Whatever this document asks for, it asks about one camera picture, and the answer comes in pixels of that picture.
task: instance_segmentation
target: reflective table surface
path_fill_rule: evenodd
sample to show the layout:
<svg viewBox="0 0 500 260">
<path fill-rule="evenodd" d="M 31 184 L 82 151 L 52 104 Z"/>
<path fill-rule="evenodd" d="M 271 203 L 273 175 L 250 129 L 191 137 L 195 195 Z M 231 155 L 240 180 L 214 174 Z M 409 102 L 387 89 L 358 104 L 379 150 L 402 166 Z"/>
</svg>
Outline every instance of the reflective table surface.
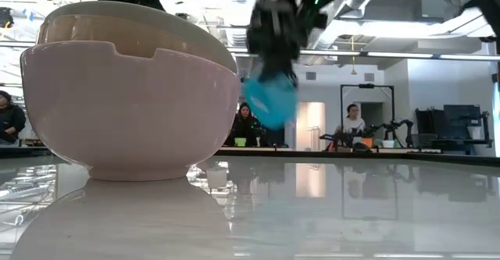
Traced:
<svg viewBox="0 0 500 260">
<path fill-rule="evenodd" d="M 500 169 L 214 156 L 186 178 L 89 180 L 0 160 L 0 260 L 500 258 Z"/>
</svg>

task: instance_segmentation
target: doorway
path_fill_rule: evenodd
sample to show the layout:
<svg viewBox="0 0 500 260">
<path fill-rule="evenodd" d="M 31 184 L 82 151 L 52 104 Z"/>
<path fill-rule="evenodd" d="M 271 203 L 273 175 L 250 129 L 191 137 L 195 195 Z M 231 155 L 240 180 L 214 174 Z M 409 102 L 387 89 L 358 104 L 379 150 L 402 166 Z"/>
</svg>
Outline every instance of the doorway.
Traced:
<svg viewBox="0 0 500 260">
<path fill-rule="evenodd" d="M 384 123 L 384 103 L 359 103 L 359 114 L 365 121 L 366 127 Z M 375 138 L 384 138 L 384 129 L 375 133 Z"/>
</svg>

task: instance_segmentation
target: ceiling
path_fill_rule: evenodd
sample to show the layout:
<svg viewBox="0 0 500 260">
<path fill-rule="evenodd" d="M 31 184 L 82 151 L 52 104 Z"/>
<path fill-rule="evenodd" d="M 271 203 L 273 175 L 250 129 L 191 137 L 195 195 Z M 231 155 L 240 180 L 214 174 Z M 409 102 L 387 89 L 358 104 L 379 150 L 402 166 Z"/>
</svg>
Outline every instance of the ceiling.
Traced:
<svg viewBox="0 0 500 260">
<path fill-rule="evenodd" d="M 51 11 L 69 3 L 92 1 L 92 0 L 0 0 L 0 7 L 8 7 L 12 9 L 14 25 L 10 29 L 0 29 L 0 43 L 5 41 L 34 41 L 37 31 L 45 16 Z M 245 3 L 237 0 L 160 0 L 167 12 L 178 13 L 185 12 L 189 15 L 188 20 L 197 24 L 202 29 L 207 30 L 229 46 L 241 46 L 241 35 L 245 30 L 225 29 L 231 25 L 245 26 L 248 23 L 253 2 L 247 0 Z M 383 17 L 383 20 L 397 19 L 398 12 L 407 13 L 409 9 L 415 9 L 420 0 L 372 0 L 364 9 L 365 17 Z M 454 2 L 448 0 L 448 4 L 454 5 Z M 340 21 L 342 23 L 352 23 L 348 20 Z M 401 30 L 409 29 L 409 31 L 417 29 L 419 24 L 410 21 L 411 27 L 406 24 L 396 25 L 396 28 Z M 353 30 L 349 27 L 345 32 L 339 33 L 335 37 L 332 46 L 344 50 L 370 50 L 378 52 L 440 52 L 445 48 L 450 53 L 471 53 L 478 43 L 476 38 L 460 38 L 459 47 L 456 38 L 434 39 L 426 44 L 420 43 L 422 38 L 404 38 L 405 35 L 397 37 L 386 37 L 384 34 L 368 31 L 365 26 L 358 27 L 358 30 Z M 14 95 L 22 95 L 21 76 L 19 67 L 19 58 L 24 48 L 10 48 L 0 46 L 0 83 L 9 84 L 9 87 L 3 87 L 2 90 L 9 90 Z M 358 64 L 384 64 L 385 59 L 373 58 L 357 58 Z M 307 58 L 303 61 L 307 65 L 314 64 L 350 64 L 352 57 L 339 57 L 336 61 L 325 58 Z"/>
</svg>

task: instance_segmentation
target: orange object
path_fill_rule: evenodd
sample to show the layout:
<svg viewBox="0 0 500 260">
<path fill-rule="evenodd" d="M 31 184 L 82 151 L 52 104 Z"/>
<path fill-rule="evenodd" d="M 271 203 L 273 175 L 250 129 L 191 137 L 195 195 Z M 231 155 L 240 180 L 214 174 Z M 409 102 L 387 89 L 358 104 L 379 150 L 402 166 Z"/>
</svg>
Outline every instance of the orange object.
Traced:
<svg viewBox="0 0 500 260">
<path fill-rule="evenodd" d="M 365 143 L 368 148 L 373 147 L 373 138 L 363 138 L 362 142 Z"/>
</svg>

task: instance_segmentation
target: green cup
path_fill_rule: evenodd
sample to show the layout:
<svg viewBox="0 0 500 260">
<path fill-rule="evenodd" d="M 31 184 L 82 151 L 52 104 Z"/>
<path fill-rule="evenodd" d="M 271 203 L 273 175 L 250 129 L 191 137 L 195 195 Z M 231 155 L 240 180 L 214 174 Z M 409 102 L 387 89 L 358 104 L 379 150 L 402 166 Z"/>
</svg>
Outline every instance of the green cup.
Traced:
<svg viewBox="0 0 500 260">
<path fill-rule="evenodd" d="M 236 147 L 244 147 L 247 143 L 247 138 L 234 138 Z"/>
</svg>

